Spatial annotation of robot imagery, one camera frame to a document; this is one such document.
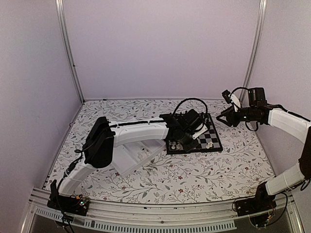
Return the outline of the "black and silver chessboard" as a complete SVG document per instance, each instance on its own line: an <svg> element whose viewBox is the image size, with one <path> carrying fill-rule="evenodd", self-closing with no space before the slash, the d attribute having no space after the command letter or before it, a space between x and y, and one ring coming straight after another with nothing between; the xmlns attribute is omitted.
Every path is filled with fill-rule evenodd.
<svg viewBox="0 0 311 233"><path fill-rule="evenodd" d="M166 143L166 152L167 154L189 154L189 153L206 153L206 152L222 152L223 151L223 146L221 144L221 141L219 139L218 133L216 131L214 122L212 120L212 117L209 113L209 130L204 132L202 135L200 135L197 138L198 141L198 145L193 148L190 151L185 151L183 146L182 149L178 150L177 148L175 148L174 150L171 149L171 145L172 143L175 143L177 146L176 142L167 142ZM207 149L206 145L208 142L212 142L213 143L213 147Z"/></svg>

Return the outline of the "white plastic tray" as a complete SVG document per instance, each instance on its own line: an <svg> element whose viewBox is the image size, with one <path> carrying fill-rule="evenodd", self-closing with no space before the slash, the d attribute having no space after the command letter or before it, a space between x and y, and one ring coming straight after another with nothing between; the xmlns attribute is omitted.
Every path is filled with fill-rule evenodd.
<svg viewBox="0 0 311 233"><path fill-rule="evenodd" d="M111 165L121 177L126 177L150 162L166 148L163 140L145 140L127 143L113 149Z"/></svg>

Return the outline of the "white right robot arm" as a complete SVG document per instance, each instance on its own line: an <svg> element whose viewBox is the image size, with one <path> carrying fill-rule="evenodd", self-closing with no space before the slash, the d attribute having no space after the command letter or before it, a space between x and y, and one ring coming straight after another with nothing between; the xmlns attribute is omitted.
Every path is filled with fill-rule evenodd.
<svg viewBox="0 0 311 233"><path fill-rule="evenodd" d="M274 178L256 189L251 207L261 212L270 204L272 196L297 187L304 190L311 183L311 122L280 104L268 103L262 87L240 87L239 90L246 91L248 106L242 106L234 91L225 90L222 96L230 107L222 111L217 120L229 127L237 127L241 122L272 127L259 132L265 150L276 153L270 162L278 171Z"/></svg>

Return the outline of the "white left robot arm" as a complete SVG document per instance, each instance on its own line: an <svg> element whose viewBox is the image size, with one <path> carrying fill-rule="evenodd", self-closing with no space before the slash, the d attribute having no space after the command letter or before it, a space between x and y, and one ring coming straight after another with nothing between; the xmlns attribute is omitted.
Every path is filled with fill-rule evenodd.
<svg viewBox="0 0 311 233"><path fill-rule="evenodd" d="M113 160L113 150L121 145L145 140L176 141L185 151L198 145L197 138L209 129L208 113L191 109L185 113L161 114L156 120L142 120L112 125L107 118L96 120L81 150L62 179L50 185L51 199L62 211L72 207L69 197L75 188L93 171L107 167Z"/></svg>

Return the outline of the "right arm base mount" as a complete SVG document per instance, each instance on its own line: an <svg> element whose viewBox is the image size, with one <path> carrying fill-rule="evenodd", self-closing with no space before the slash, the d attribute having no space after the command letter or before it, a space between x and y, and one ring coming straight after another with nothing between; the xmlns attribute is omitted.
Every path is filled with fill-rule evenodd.
<svg viewBox="0 0 311 233"><path fill-rule="evenodd" d="M263 228L268 226L276 213L275 195L268 195L266 191L257 191L254 197L236 199L232 203L232 210L238 216L246 216L265 212L261 215L250 217L250 222L256 228Z"/></svg>

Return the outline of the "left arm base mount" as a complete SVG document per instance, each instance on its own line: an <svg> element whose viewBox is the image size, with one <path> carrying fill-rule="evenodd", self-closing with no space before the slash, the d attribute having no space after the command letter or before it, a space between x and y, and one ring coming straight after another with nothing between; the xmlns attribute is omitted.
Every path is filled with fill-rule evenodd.
<svg viewBox="0 0 311 233"><path fill-rule="evenodd" d="M88 197L83 195L78 196L63 196L58 191L57 180L54 180L51 185L51 194L47 203L49 208L63 211L65 213L86 216L89 208Z"/></svg>

